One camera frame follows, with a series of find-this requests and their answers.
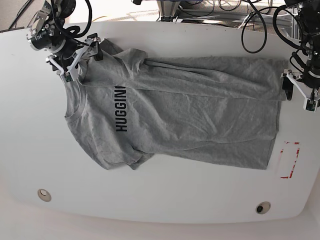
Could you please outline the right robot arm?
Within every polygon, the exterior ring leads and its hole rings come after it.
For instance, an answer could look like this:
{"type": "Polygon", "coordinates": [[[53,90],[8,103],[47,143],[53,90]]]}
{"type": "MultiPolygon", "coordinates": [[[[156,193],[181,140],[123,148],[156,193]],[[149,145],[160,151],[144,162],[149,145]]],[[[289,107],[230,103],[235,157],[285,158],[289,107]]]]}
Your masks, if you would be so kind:
{"type": "Polygon", "coordinates": [[[34,50],[50,53],[45,61],[52,66],[53,72],[62,76],[69,76],[83,56],[93,57],[95,61],[103,59],[98,34],[88,35],[93,11],[90,1],[85,3],[88,20],[84,30],[78,25],[64,27],[66,19],[76,8],[75,0],[46,0],[26,36],[34,50]]]}

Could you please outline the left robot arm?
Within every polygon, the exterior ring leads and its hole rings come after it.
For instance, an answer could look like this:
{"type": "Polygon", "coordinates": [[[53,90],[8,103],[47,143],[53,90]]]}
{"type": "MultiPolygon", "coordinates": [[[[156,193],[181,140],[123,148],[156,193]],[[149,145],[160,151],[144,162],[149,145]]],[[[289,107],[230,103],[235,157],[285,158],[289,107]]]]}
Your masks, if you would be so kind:
{"type": "Polygon", "coordinates": [[[320,107],[320,2],[318,0],[286,0],[274,7],[272,26],[276,35],[295,49],[289,63],[298,71],[289,69],[282,74],[286,97],[291,100],[295,86],[304,97],[303,109],[315,112],[320,107]],[[296,22],[299,44],[293,43],[280,32],[277,19],[281,11],[287,12],[296,22]]]}

